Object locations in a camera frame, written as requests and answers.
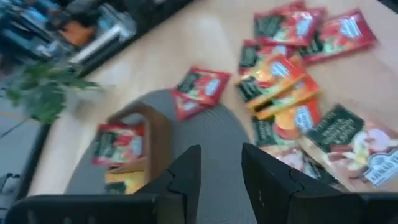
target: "tea packet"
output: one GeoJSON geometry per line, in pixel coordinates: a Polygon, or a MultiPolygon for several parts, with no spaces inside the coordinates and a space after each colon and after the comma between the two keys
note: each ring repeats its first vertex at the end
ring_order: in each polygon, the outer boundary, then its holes
{"type": "Polygon", "coordinates": [[[273,98],[270,102],[257,106],[256,116],[259,119],[267,119],[272,115],[287,110],[297,104],[315,97],[320,92],[315,80],[307,75],[293,88],[273,98]]]}
{"type": "Polygon", "coordinates": [[[201,104],[216,105],[230,77],[230,73],[191,67],[172,93],[201,104]]]}
{"type": "Polygon", "coordinates": [[[91,145],[95,148],[92,163],[122,166],[144,156],[144,125],[101,124],[91,145]]]}
{"type": "Polygon", "coordinates": [[[288,90],[307,74],[302,67],[292,65],[282,54],[257,63],[235,83],[246,106],[257,113],[258,107],[288,90]]]}
{"type": "Polygon", "coordinates": [[[367,114],[336,105],[300,144],[349,191],[398,190],[398,133],[367,114]]]}
{"type": "Polygon", "coordinates": [[[239,60],[239,74],[244,75],[254,68],[259,60],[275,54],[283,54],[293,63],[300,63],[301,56],[296,54],[295,47],[277,44],[259,44],[256,40],[243,40],[239,60]]]}
{"type": "Polygon", "coordinates": [[[308,46],[325,15],[325,8],[257,12],[254,36],[265,44],[308,46]]]}
{"type": "Polygon", "coordinates": [[[264,152],[274,156],[293,168],[317,179],[324,184],[334,185],[336,180],[324,168],[313,161],[302,150],[296,141],[301,133],[313,128],[320,120],[320,110],[316,100],[311,100],[297,107],[297,112],[292,116],[276,115],[266,120],[258,120],[252,117],[256,146],[264,152]],[[280,127],[295,126],[290,128],[291,133],[280,131],[280,127]]]}
{"type": "Polygon", "coordinates": [[[316,31],[311,44],[298,50],[306,64],[367,49],[377,39],[359,9],[329,18],[316,31]]]}
{"type": "Polygon", "coordinates": [[[257,146],[296,145],[296,138],[311,130],[321,120],[318,100],[310,99],[300,105],[260,120],[253,117],[257,146]]]}
{"type": "Polygon", "coordinates": [[[201,104],[197,101],[188,100],[174,94],[172,94],[172,96],[175,105],[175,115],[179,121],[191,118],[205,109],[212,107],[211,105],[201,104]]]}

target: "light wood tabletop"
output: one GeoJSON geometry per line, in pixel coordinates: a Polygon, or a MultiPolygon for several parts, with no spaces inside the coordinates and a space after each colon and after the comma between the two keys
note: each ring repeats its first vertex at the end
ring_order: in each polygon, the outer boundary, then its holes
{"type": "MultiPolygon", "coordinates": [[[[253,13],[288,2],[197,0],[99,67],[88,78],[108,89],[103,101],[82,105],[77,114],[64,112],[55,122],[29,194],[62,194],[97,125],[146,93],[174,87],[191,65],[231,72],[237,79],[242,41],[252,38],[253,13]]],[[[323,112],[340,101],[376,113],[398,129],[398,30],[391,27],[398,16],[376,0],[307,0],[307,4],[325,6],[329,15],[359,7],[380,42],[369,52],[308,68],[323,90],[323,112]]],[[[221,102],[252,138],[250,114],[233,80],[221,102]]]]}

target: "potted plant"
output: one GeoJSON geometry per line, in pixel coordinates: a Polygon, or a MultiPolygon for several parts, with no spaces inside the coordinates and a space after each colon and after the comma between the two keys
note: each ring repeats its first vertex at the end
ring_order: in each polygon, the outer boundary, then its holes
{"type": "Polygon", "coordinates": [[[79,69],[73,66],[53,66],[38,63],[27,67],[7,83],[6,98],[14,106],[22,106],[27,115],[43,124],[59,118],[72,99],[82,90],[99,90],[97,83],[77,78],[79,69]]]}

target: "gray place mat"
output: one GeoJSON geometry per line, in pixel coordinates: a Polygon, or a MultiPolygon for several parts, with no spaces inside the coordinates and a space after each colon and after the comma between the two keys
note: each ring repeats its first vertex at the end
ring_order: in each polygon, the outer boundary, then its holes
{"type": "MultiPolygon", "coordinates": [[[[153,106],[173,122],[173,157],[192,145],[202,149],[198,224],[256,223],[241,170],[242,143],[249,138],[234,114],[222,104],[179,122],[168,90],[144,95],[138,101],[153,106]]],[[[103,167],[91,164],[87,151],[75,169],[66,194],[104,192],[103,167]]]]}

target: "cardboard box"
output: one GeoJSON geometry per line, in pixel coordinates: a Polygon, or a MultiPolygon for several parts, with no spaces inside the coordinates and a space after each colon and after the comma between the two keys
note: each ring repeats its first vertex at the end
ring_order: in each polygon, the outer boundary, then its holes
{"type": "Polygon", "coordinates": [[[155,108],[144,103],[127,106],[108,119],[108,123],[144,122],[144,157],[139,161],[112,169],[122,174],[144,171],[145,183],[158,177],[172,162],[172,123],[155,108]]]}

